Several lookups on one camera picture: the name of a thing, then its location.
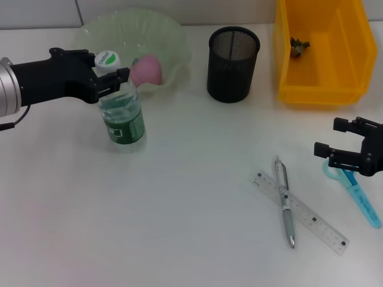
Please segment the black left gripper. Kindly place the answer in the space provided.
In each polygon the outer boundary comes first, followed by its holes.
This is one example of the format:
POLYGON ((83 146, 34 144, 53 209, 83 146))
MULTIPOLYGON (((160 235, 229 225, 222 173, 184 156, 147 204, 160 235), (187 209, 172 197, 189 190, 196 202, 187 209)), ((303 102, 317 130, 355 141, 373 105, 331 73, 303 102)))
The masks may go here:
POLYGON ((130 69, 120 68, 96 77, 95 55, 89 50, 49 49, 51 58, 38 62, 12 65, 18 81, 22 104, 37 104, 63 97, 73 97, 86 103, 120 90, 129 79, 130 69))

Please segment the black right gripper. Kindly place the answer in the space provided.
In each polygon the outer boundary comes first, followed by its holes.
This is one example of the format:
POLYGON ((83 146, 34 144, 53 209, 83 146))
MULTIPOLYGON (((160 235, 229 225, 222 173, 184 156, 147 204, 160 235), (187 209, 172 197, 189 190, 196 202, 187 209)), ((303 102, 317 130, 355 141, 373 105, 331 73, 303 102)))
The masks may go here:
POLYGON ((333 130, 364 136, 359 151, 334 149, 316 142, 315 156, 328 159, 329 167, 358 172, 364 176, 373 176, 382 171, 382 124, 361 117, 352 121, 337 117, 333 121, 333 130))

